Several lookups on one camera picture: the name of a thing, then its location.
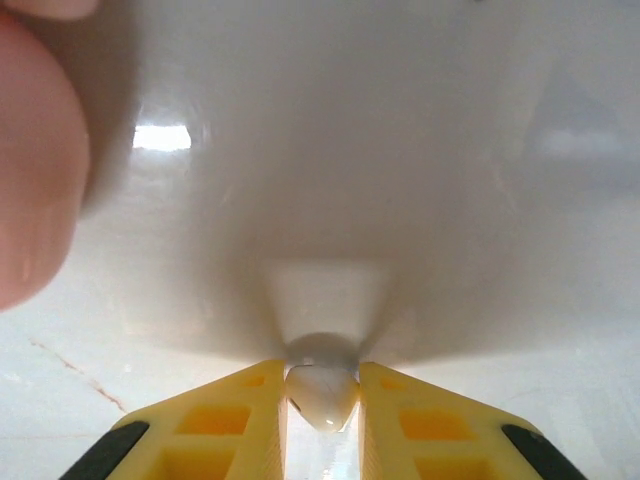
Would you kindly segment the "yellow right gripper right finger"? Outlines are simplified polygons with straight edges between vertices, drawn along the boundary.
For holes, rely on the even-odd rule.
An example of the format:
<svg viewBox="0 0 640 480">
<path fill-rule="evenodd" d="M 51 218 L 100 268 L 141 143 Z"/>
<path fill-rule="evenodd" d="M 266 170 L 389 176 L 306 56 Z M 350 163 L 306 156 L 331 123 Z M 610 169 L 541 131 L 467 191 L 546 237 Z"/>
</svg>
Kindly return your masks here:
<svg viewBox="0 0 640 480">
<path fill-rule="evenodd" d="M 374 362 L 359 367 L 363 479 L 581 479 L 528 421 Z"/>
</svg>

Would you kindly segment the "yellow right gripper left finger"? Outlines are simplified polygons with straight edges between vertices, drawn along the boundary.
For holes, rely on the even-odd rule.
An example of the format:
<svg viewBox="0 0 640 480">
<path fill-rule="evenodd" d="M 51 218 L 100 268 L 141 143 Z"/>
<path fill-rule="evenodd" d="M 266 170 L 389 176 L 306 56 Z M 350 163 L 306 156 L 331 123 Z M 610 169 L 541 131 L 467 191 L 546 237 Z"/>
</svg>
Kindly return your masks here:
<svg viewBox="0 0 640 480">
<path fill-rule="evenodd" d="M 267 360 L 136 410 L 114 424 L 66 479 L 282 479 L 282 360 Z"/>
</svg>

